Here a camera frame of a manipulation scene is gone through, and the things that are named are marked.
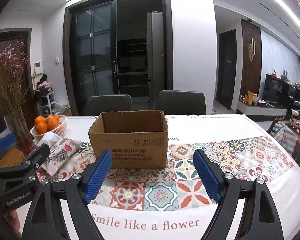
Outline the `person left hand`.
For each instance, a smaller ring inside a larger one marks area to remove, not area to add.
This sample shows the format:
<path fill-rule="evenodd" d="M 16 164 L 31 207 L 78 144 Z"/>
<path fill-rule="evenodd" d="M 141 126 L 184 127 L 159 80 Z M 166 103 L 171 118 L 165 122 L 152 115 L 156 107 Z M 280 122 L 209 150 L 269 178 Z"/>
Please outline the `person left hand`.
<path fill-rule="evenodd" d="M 17 211 L 13 210 L 9 213 L 11 219 L 11 227 L 15 232 L 19 232 L 20 230 L 20 220 L 17 214 Z"/>

